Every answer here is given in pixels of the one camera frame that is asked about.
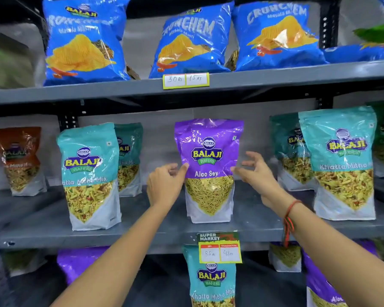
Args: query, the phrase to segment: right arm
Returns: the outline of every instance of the right arm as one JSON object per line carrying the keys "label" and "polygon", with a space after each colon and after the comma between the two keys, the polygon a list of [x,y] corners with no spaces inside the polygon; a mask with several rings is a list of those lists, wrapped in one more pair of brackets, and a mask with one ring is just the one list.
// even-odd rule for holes
{"label": "right arm", "polygon": [[[255,170],[232,168],[262,196],[263,203],[284,218],[296,199],[274,179],[262,156],[247,152],[254,160],[242,162]],[[289,214],[293,236],[341,294],[348,306],[384,306],[384,262],[316,216],[302,203]]]}

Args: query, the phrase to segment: white price card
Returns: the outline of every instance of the white price card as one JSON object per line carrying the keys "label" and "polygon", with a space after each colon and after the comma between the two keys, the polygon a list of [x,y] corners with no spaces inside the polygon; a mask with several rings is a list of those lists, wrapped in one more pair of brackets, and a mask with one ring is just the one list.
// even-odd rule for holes
{"label": "white price card", "polygon": [[162,84],[164,89],[209,86],[209,73],[164,74]]}
{"label": "white price card", "polygon": [[219,244],[201,245],[200,263],[219,263]]}
{"label": "white price card", "polygon": [[221,244],[220,259],[222,263],[241,263],[239,245],[237,243]]}

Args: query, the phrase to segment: price tag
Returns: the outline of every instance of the price tag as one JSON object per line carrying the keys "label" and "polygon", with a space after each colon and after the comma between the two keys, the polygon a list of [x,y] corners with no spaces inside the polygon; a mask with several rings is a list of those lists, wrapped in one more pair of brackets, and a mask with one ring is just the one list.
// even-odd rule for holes
{"label": "price tag", "polygon": [[242,263],[237,232],[204,232],[196,237],[201,264]]}
{"label": "price tag", "polygon": [[164,74],[162,84],[164,89],[209,86],[209,73]]}
{"label": "price tag", "polygon": [[204,244],[201,246],[200,261],[204,263],[219,263],[219,244]]}
{"label": "price tag", "polygon": [[241,263],[242,259],[240,258],[240,247],[239,244],[221,244],[220,245],[220,261]]}

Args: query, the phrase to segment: purple snack pouch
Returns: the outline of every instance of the purple snack pouch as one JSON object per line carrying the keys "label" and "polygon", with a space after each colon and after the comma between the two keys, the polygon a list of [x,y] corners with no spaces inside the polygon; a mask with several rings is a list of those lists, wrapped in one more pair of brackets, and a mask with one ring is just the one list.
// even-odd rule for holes
{"label": "purple snack pouch", "polygon": [[57,263],[70,285],[90,267],[109,247],[63,249],[58,251]]}
{"label": "purple snack pouch", "polygon": [[243,121],[191,119],[175,123],[185,180],[187,216],[193,223],[230,222],[235,183],[230,167],[239,155]]}
{"label": "purple snack pouch", "polygon": [[[370,253],[377,255],[374,242],[367,239],[356,240],[359,245]],[[312,259],[303,250],[304,265],[307,268],[307,307],[328,307],[338,306],[347,307],[342,296],[327,281],[320,269],[313,263]]]}

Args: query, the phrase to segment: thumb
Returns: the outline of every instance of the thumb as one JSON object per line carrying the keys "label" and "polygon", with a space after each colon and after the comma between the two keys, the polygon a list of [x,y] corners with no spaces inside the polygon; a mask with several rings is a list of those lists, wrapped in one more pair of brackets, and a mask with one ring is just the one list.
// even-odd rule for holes
{"label": "thumb", "polygon": [[183,164],[180,167],[178,174],[176,175],[176,179],[178,179],[183,183],[183,181],[185,180],[185,175],[186,175],[186,171],[188,171],[188,168],[189,168],[189,164],[187,162]]}
{"label": "thumb", "polygon": [[250,183],[249,180],[253,174],[253,171],[241,167],[231,167],[230,170],[232,170],[234,174],[240,176],[243,182]]}

